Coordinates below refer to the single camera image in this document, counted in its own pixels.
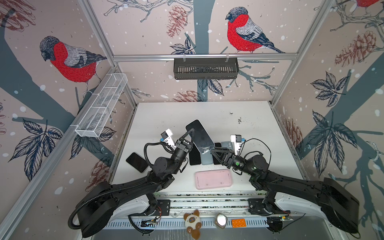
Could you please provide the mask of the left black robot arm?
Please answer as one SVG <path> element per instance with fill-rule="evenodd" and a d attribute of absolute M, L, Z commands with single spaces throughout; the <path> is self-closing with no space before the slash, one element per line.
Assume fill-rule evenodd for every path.
<path fill-rule="evenodd" d="M 72 230 L 81 230 L 84 238 L 101 231 L 111 219 L 115 210 L 123 204 L 144 195 L 151 195 L 166 189 L 175 180 L 174 175 L 183 172 L 182 163 L 194 146 L 195 129 L 188 130 L 175 143 L 172 149 L 165 142 L 147 143 L 144 157 L 151 170 L 145 177 L 117 185 L 107 181 L 98 184 L 88 193 L 70 214 L 68 226 Z M 152 164 L 148 158 L 149 146 L 162 146 L 171 157 L 159 157 Z"/>

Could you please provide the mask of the blue phone black screen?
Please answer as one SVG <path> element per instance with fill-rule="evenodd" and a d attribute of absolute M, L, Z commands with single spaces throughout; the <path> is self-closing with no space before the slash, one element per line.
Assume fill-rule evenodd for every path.
<path fill-rule="evenodd" d="M 200 165 L 202 163 L 201 162 L 201 154 L 199 151 L 191 151 L 189 153 L 189 156 L 190 156 L 190 165 L 191 166 Z"/>

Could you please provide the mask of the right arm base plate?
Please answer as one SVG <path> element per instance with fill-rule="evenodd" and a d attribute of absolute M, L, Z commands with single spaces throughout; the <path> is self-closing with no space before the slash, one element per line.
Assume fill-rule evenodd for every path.
<path fill-rule="evenodd" d="M 248 199 L 248 212 L 252 215 L 270 216 L 270 215 L 288 215 L 289 212 L 281 210 L 274 201 L 270 199 Z"/>

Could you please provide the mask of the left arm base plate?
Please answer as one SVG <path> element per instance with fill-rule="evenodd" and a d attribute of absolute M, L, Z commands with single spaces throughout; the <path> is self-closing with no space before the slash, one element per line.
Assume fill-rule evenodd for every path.
<path fill-rule="evenodd" d="M 149 207 L 143 213 L 132 214 L 132 217 L 168 216 L 170 214 L 170 200 L 151 201 Z"/>

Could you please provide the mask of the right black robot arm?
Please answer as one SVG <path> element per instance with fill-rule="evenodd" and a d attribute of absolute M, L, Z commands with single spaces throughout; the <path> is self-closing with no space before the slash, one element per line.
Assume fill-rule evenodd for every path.
<path fill-rule="evenodd" d="M 218 162 L 236 174 L 247 174 L 257 191 L 265 191 L 262 200 L 250 200 L 248 211 L 253 215 L 289 215 L 294 212 L 327 220 L 351 235 L 359 233 L 359 201 L 335 180 L 300 180 L 270 171 L 270 160 L 260 151 L 252 157 L 241 156 L 229 148 L 214 147 L 210 153 Z"/>

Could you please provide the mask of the light blue phone case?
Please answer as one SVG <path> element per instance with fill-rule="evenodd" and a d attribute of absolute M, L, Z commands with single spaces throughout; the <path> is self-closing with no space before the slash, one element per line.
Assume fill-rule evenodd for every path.
<path fill-rule="evenodd" d="M 212 165 L 214 163 L 213 156 L 210 152 L 201 154 L 201 164 L 202 165 Z"/>
<path fill-rule="evenodd" d="M 230 150 L 232 150 L 232 151 L 234 150 L 233 143 L 230 142 L 230 141 L 221 142 L 221 147 L 222 147 L 222 148 L 230 149 Z"/>

